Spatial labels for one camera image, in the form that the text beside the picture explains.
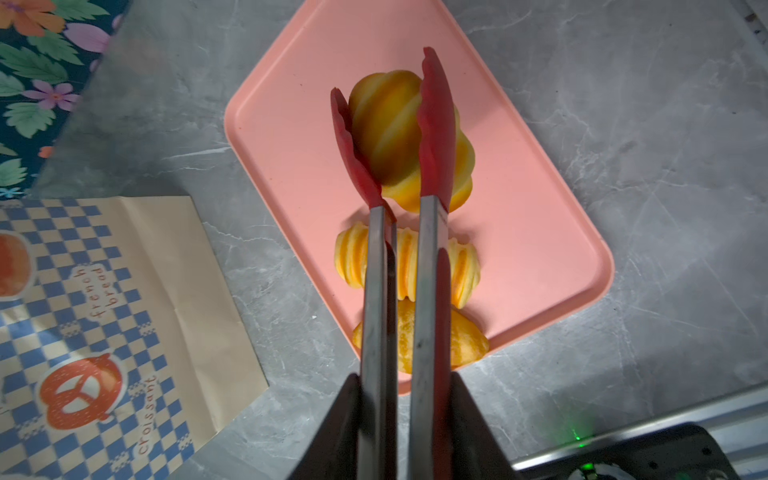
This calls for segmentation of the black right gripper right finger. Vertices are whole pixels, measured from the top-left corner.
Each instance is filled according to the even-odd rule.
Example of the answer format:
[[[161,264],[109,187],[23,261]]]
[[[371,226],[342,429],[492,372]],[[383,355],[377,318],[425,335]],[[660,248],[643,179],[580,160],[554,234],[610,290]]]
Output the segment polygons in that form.
[[[451,373],[450,430],[454,479],[521,479],[457,372]]]

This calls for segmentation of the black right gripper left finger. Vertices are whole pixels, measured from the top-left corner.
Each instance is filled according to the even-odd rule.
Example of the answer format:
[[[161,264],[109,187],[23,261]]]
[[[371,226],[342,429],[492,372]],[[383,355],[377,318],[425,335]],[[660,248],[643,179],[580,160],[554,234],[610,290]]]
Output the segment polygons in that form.
[[[350,374],[289,479],[356,479],[360,378]]]

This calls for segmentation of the red metal kitchen tongs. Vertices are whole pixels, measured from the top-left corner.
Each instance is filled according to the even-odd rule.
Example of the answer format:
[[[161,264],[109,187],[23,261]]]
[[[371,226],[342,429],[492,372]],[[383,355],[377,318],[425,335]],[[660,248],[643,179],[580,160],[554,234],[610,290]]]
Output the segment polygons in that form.
[[[450,435],[450,263],[447,217],[456,159],[453,100],[435,50],[422,61],[419,162],[420,228],[413,345],[408,471],[422,479],[452,475]],[[330,94],[334,133],[347,173],[369,207],[356,476],[396,472],[397,227],[367,160],[356,151],[352,116],[337,88]]]

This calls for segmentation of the golden croissant bread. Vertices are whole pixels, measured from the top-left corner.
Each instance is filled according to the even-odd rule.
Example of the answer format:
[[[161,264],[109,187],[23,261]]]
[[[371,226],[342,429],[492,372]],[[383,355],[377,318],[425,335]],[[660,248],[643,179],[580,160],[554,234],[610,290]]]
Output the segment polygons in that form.
[[[398,360],[397,369],[411,374],[413,368],[415,303],[404,299],[398,302]],[[482,359],[490,349],[489,340],[469,318],[456,307],[451,307],[451,369]]]

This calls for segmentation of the striped long bread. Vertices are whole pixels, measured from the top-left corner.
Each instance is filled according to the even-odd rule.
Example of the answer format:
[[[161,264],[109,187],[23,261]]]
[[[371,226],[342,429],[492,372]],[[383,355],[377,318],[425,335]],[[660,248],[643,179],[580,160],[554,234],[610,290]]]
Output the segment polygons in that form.
[[[368,265],[368,227],[357,222],[338,234],[334,264],[340,277],[352,288],[363,288]],[[396,285],[399,300],[416,300],[419,234],[410,228],[398,228]],[[469,301],[481,279],[481,265],[476,248],[450,238],[447,247],[451,274],[451,304],[461,309]]]

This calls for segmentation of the blue checkered paper bag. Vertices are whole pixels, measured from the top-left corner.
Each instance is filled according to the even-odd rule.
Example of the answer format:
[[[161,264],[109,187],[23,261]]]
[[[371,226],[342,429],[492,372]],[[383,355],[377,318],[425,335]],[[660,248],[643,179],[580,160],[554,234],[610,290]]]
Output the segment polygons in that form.
[[[268,384],[192,200],[1,205],[1,475],[164,479]]]

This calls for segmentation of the small round bread roll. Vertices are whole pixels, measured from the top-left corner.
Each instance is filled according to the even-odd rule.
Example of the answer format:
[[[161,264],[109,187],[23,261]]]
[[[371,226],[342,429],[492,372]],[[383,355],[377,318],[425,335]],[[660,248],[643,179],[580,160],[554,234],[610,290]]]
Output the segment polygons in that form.
[[[419,211],[421,197],[421,83],[407,70],[373,73],[349,97],[356,147],[369,160],[382,195],[411,213]]]

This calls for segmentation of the pink plastic tray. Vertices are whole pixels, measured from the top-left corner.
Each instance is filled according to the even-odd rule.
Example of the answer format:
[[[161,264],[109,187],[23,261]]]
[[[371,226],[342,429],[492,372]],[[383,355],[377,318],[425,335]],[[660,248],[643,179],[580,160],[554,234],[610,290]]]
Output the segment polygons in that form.
[[[465,312],[492,351],[598,301],[611,251],[446,6],[439,1],[308,1],[229,102],[227,138],[340,330],[363,293],[333,261],[337,235],[365,220],[334,138],[330,93],[367,74],[419,72],[438,54],[476,152],[473,191],[448,217],[481,279]]]

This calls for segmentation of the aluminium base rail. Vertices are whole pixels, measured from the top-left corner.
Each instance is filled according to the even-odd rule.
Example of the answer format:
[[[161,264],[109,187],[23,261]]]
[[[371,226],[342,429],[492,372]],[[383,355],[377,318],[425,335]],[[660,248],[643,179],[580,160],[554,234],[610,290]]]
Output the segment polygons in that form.
[[[765,383],[517,460],[524,479],[765,479]]]

